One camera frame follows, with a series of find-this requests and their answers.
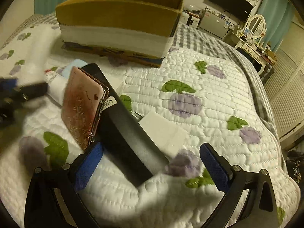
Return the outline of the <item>white bottle red cap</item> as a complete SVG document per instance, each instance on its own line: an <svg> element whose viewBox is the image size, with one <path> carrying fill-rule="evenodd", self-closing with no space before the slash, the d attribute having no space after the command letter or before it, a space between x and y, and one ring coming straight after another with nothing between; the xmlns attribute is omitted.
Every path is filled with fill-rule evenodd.
<svg viewBox="0 0 304 228"><path fill-rule="evenodd" d="M60 106L63 105L67 79L53 70L46 70L44 80L48 85L47 94Z"/></svg>

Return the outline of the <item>pink engraved compact mirror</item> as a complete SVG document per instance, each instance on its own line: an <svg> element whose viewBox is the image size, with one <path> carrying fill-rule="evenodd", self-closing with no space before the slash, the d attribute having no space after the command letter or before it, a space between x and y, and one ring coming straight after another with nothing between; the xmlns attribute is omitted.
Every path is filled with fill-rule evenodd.
<svg viewBox="0 0 304 228"><path fill-rule="evenodd" d="M82 150L94 141L109 88L81 68L73 67L65 88L61 118Z"/></svg>

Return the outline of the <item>black rectangular power bank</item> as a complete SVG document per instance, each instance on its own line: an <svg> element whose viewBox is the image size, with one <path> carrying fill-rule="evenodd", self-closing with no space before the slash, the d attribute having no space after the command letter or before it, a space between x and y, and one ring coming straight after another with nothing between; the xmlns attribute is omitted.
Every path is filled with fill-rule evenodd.
<svg viewBox="0 0 304 228"><path fill-rule="evenodd" d="M109 98L113 104L101 112L97 138L118 161L117 166L128 181L139 187L160 172L169 160L127 110L97 64L90 63L82 70L109 88Z"/></svg>

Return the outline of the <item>white charger plug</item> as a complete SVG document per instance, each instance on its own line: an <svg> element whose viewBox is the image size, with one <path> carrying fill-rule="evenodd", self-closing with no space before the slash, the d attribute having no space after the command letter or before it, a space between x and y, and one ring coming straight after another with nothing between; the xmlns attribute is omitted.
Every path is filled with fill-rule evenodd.
<svg viewBox="0 0 304 228"><path fill-rule="evenodd" d="M139 120L139 125L159 150L171 160L183 148L187 131L155 111L150 111Z"/></svg>

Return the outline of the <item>light blue small case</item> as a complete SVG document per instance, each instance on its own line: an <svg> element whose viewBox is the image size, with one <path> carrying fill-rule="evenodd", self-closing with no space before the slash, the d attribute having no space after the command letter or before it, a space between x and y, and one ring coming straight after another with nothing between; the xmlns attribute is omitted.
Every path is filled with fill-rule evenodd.
<svg viewBox="0 0 304 228"><path fill-rule="evenodd" d="M69 79L73 67L82 68L86 65L87 63L85 61L80 59L75 59L63 69L63 71L61 72L61 76L65 77L66 79Z"/></svg>

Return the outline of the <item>white floral quilt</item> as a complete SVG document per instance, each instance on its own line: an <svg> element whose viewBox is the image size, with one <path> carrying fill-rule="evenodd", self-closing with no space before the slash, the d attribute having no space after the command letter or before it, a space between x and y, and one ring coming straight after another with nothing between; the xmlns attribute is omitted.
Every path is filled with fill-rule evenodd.
<svg viewBox="0 0 304 228"><path fill-rule="evenodd" d="M11 40L1 49L1 76L30 83L28 67L39 75L63 70L75 59L95 63L106 77L121 82L118 95L132 112L155 111L187 131L183 148L193 154L209 142L232 165L246 171L266 169L273 183L278 224L285 227L300 204L300 188L289 177L278 139L260 120L244 73L227 60L194 51L170 51L159 68L109 60L63 48L60 29L40 25L26 40ZM223 193L203 165L189 178L202 177L192 188L187 177L159 173L134 187L105 156L80 195L97 221L123 227L199 227Z"/></svg>

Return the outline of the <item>white louvred wardrobe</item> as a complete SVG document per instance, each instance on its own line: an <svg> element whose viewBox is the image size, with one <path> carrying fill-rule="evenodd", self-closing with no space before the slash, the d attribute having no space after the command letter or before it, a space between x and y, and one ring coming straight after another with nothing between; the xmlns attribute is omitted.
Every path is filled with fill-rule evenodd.
<svg viewBox="0 0 304 228"><path fill-rule="evenodd" d="M292 22L264 84L282 148L303 136L303 26Z"/></svg>

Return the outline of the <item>brown cardboard box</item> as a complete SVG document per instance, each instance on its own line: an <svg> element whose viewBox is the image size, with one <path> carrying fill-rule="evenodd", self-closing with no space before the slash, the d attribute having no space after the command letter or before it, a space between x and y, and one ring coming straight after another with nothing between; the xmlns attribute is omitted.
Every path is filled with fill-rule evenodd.
<svg viewBox="0 0 304 228"><path fill-rule="evenodd" d="M67 0L56 6L65 48L160 67L183 0Z"/></svg>

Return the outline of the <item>dark suitcase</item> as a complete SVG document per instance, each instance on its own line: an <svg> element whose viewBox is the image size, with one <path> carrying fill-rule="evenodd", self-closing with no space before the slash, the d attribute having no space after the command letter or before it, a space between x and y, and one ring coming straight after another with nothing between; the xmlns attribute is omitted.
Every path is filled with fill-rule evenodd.
<svg viewBox="0 0 304 228"><path fill-rule="evenodd" d="M259 75L262 83L265 84L274 72L275 72L275 69L273 68L273 66L271 64L267 63L266 66L264 67L264 70Z"/></svg>

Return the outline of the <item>white dressing table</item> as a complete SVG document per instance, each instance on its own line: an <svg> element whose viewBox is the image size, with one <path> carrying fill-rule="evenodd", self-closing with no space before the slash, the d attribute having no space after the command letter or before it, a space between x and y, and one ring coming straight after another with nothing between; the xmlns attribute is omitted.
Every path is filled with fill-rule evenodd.
<svg viewBox="0 0 304 228"><path fill-rule="evenodd" d="M262 73L267 63L272 65L270 59L262 52L261 49L254 45L250 45L242 36L237 37L237 39L239 42L237 42L235 49L251 62L255 70L258 72L258 75Z"/></svg>

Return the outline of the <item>grey checked bed sheet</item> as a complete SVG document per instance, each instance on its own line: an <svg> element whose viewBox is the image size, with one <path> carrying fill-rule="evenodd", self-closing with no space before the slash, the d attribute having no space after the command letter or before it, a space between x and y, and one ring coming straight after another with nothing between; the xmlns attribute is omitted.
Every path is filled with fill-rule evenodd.
<svg viewBox="0 0 304 228"><path fill-rule="evenodd" d="M25 32L31 32L40 25L48 25L54 31L59 30L59 25L54 13L47 15L34 14L27 18L15 32L12 33L6 43L8 44L11 40L26 40ZM170 51L185 50L194 51L210 58L214 57L235 63L240 72L245 74L253 98L253 104L260 120L275 138L278 138L274 115L262 80L249 60L225 42L180 23Z"/></svg>

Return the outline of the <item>white oval vanity mirror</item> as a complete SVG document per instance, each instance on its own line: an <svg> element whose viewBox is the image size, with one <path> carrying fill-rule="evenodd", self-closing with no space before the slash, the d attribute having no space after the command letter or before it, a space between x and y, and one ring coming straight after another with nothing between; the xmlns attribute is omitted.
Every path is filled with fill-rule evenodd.
<svg viewBox="0 0 304 228"><path fill-rule="evenodd" d="M266 21L263 15L255 14L250 17L244 27L244 36L249 39L258 39L265 35Z"/></svg>

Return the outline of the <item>grey small fridge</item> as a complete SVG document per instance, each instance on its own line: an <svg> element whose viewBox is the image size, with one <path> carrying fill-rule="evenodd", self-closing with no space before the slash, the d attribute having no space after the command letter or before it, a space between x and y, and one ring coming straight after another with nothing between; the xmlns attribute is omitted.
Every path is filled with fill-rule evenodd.
<svg viewBox="0 0 304 228"><path fill-rule="evenodd" d="M203 16L198 25L198 29L220 39L226 35L228 27L229 25L226 23L225 19L222 19L208 10L203 12Z"/></svg>

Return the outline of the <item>teal right curtain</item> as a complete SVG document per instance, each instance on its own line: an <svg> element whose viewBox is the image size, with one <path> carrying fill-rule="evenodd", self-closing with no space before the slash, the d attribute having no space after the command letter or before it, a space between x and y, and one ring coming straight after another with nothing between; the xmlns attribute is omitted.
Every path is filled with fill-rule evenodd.
<svg viewBox="0 0 304 228"><path fill-rule="evenodd" d="M266 22L263 46L269 42L271 51L276 51L289 30L295 7L290 0L262 0L257 13L263 15Z"/></svg>

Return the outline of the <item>black wall television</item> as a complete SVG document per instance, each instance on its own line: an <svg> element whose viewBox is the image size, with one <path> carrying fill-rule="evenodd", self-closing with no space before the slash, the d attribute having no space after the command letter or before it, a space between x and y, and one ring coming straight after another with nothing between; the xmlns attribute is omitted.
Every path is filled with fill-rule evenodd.
<svg viewBox="0 0 304 228"><path fill-rule="evenodd" d="M245 22L253 9L253 5L247 0L209 0L219 5L231 15L234 15L241 22Z"/></svg>

